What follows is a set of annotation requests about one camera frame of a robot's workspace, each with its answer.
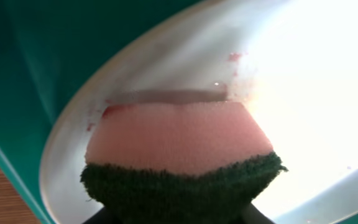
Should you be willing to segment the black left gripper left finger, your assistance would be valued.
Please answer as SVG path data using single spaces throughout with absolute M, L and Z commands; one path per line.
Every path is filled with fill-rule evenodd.
M 117 217 L 113 212 L 103 207 L 83 224 L 117 224 Z

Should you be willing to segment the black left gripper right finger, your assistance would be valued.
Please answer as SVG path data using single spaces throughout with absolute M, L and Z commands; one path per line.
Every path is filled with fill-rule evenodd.
M 251 203 L 242 210 L 241 221 L 243 224 L 275 224 Z

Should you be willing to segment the pink green sponge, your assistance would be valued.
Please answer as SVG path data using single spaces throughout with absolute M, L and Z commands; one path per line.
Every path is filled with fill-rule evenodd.
M 121 223 L 238 223 L 285 170 L 238 102 L 106 108 L 80 180 Z

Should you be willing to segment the light blue plate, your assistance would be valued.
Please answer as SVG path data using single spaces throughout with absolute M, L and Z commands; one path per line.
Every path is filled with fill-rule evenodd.
M 213 100 L 245 104 L 287 168 L 254 200 L 264 215 L 358 214 L 358 1 L 203 1 L 122 49 L 67 104 L 40 163 L 52 220 L 101 208 L 80 174 L 109 104 Z

